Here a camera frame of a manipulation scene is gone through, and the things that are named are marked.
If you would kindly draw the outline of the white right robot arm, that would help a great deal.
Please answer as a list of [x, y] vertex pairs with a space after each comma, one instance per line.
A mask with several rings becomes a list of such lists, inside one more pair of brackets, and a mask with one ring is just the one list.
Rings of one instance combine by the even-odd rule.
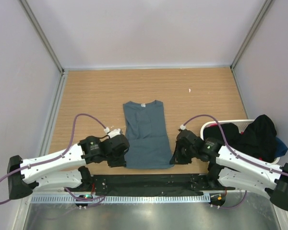
[[233, 149], [215, 138], [201, 139], [179, 129], [172, 164], [189, 164], [194, 158], [209, 163], [207, 184], [246, 190], [261, 195], [288, 211], [288, 163], [268, 163]]

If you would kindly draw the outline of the teal blue t-shirt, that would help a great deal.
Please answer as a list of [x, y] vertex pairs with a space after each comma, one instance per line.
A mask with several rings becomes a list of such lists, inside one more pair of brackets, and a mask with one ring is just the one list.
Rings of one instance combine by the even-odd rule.
[[172, 151], [161, 101], [123, 104], [125, 136], [130, 147], [125, 154], [128, 169], [168, 169]]

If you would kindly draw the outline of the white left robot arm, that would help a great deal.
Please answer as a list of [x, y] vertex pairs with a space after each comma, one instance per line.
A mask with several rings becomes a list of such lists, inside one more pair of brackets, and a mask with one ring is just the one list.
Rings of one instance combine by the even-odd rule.
[[129, 147], [123, 134], [108, 135], [105, 140], [88, 136], [69, 149], [50, 155], [31, 159], [13, 156], [7, 169], [9, 199], [21, 199], [34, 191], [61, 187], [88, 191], [94, 180], [87, 165], [105, 161], [109, 167], [123, 167]]

